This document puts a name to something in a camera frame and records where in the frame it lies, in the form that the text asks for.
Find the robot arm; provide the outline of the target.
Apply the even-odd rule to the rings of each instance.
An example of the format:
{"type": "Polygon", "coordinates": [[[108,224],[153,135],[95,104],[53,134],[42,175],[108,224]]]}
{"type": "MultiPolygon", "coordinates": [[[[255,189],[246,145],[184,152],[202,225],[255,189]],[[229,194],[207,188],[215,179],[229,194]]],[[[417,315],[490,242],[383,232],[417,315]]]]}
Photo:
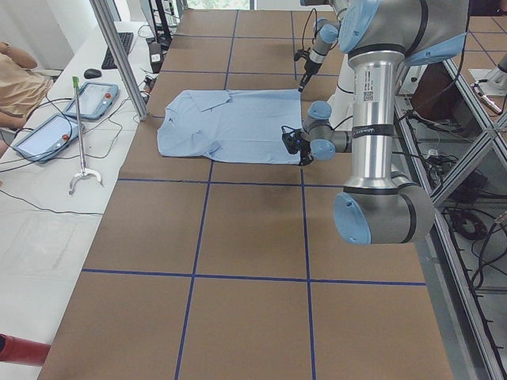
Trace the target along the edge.
{"type": "Polygon", "coordinates": [[[318,72],[333,46],[353,72],[352,127],[331,123],[332,106],[316,101],[301,128],[283,127],[282,139],[302,165],[351,156],[351,176],[334,200],[341,237],[356,245],[407,243],[432,228],[428,193],[392,166],[395,94],[405,68],[439,63],[465,44],[466,1],[333,1],[335,21],[315,24],[314,43],[298,50],[305,60],[302,83],[318,72]]]}
{"type": "Polygon", "coordinates": [[[328,21],[325,18],[316,18],[314,22],[314,37],[312,46],[306,49],[304,47],[304,38],[302,38],[302,47],[294,54],[294,61],[305,60],[304,74],[299,82],[299,92],[303,92],[306,85],[313,75],[316,75],[329,51],[337,44],[339,32],[341,29],[341,19],[343,13],[349,7],[349,1],[300,1],[301,6],[324,6],[328,5],[334,9],[336,21],[328,21]]]}

